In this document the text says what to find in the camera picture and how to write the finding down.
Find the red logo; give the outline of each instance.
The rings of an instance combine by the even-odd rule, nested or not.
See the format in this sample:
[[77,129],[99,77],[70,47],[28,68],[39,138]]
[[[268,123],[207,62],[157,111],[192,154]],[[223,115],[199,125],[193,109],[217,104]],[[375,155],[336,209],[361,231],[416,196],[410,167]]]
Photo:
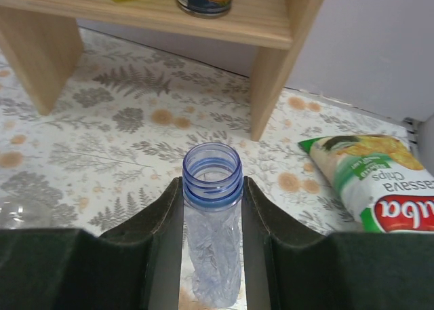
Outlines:
[[434,197],[389,195],[374,206],[378,224],[386,231],[434,231]]

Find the white wall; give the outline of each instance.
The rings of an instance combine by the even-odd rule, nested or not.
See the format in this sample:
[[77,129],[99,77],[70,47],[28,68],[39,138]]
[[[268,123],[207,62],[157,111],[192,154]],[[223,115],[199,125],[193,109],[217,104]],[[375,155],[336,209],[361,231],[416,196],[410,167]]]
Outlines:
[[[433,113],[432,0],[325,0],[287,86],[350,102],[402,120]],[[81,21],[125,37],[248,75],[254,47]],[[208,44],[214,52],[208,51]]]
[[199,60],[245,76],[250,74],[256,54],[256,47],[239,43],[161,33],[89,20],[79,20],[79,25]]

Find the chips bag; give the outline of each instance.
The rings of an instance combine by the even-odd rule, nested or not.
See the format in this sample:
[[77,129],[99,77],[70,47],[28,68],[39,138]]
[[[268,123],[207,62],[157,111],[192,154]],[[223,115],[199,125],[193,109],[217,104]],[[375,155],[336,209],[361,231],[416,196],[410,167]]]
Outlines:
[[434,177],[398,139],[333,136],[299,145],[365,231],[434,231]]

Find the bottle neck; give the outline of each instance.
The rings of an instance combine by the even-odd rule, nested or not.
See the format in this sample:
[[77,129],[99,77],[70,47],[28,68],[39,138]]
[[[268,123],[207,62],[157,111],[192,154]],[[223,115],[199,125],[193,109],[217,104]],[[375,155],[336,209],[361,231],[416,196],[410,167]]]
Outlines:
[[193,147],[182,170],[184,198],[200,210],[217,211],[238,203],[243,193],[243,172],[238,153],[220,143]]

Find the orange flower print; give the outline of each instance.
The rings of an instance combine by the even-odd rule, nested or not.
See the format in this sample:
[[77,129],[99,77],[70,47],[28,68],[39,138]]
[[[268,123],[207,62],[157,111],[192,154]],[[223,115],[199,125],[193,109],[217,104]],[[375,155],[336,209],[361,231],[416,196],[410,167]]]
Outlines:
[[173,116],[170,111],[159,109],[154,111],[151,119],[153,122],[158,123],[159,125],[169,125],[172,123]]
[[156,98],[150,98],[149,99],[149,105],[155,106],[155,105],[157,105],[157,103],[158,103],[158,99],[156,99]]
[[302,187],[308,193],[316,194],[319,192],[319,184],[315,180],[304,180],[302,183]]
[[0,77],[7,77],[11,75],[10,71],[0,71]]
[[304,110],[306,108],[304,100],[295,96],[288,98],[288,104],[295,110]]
[[313,166],[312,163],[306,163],[306,164],[303,165],[303,169],[306,172],[314,172],[315,171],[315,166]]
[[187,113],[193,113],[193,112],[195,112],[196,109],[195,109],[195,107],[190,105],[190,106],[186,106],[184,110]]
[[199,120],[204,120],[206,118],[206,114],[203,112],[199,112],[199,114],[197,115],[197,118]]
[[20,145],[26,141],[27,137],[25,135],[15,135],[11,139],[11,144]]
[[21,165],[23,156],[20,152],[8,152],[0,154],[0,167],[2,168],[16,168]]
[[90,71],[99,71],[100,70],[100,65],[99,64],[93,64],[89,68],[90,68]]
[[82,211],[84,209],[86,209],[87,206],[89,205],[89,198],[80,197],[77,203],[78,203],[78,206],[79,206],[79,212],[82,213]]
[[295,193],[300,189],[300,181],[297,176],[292,173],[281,173],[277,179],[280,189],[288,193]]
[[15,128],[15,121],[13,121],[13,120],[6,121],[5,124],[3,125],[3,128],[5,128],[5,130],[14,129]]
[[189,119],[187,119],[185,117],[178,117],[178,118],[175,118],[174,125],[179,129],[185,130],[185,129],[190,128],[191,122]]
[[181,286],[179,293],[179,310],[216,310],[215,308],[209,308],[195,300],[190,296],[187,290]]
[[97,181],[96,186],[92,189],[94,193],[102,193],[104,191],[104,188],[101,187],[101,184]]
[[319,105],[319,103],[316,103],[316,102],[308,103],[307,108],[313,112],[320,112],[321,111],[321,105]]
[[151,180],[160,180],[161,176],[157,173],[157,171],[153,170],[153,174],[151,174]]

